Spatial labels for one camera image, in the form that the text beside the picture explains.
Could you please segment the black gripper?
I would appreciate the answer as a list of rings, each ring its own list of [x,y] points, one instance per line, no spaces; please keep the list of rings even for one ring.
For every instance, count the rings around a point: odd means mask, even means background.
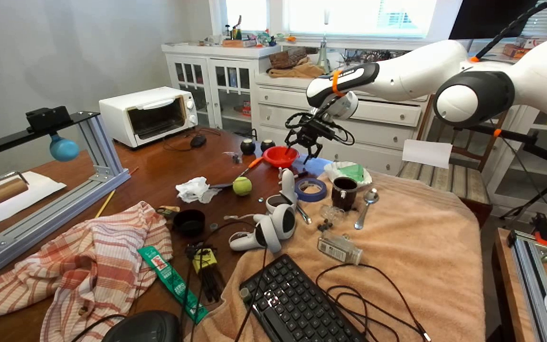
[[[324,120],[318,114],[309,112],[290,114],[284,121],[284,127],[288,129],[284,144],[303,146],[309,158],[316,158],[320,154],[322,144],[318,142],[318,139],[335,140],[345,146],[351,146],[354,142],[351,131],[343,129],[332,120]]]

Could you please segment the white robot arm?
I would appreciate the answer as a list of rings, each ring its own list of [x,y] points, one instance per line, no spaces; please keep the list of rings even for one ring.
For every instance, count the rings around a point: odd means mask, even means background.
[[[434,114],[455,127],[474,127],[512,104],[547,114],[547,40],[512,64],[466,59],[459,42],[442,40],[387,61],[332,70],[307,85],[311,112],[296,112],[284,121],[284,144],[303,146],[309,158],[322,148],[318,137],[351,146],[352,135],[324,114],[351,116],[356,108],[354,87],[385,101],[428,95]]]

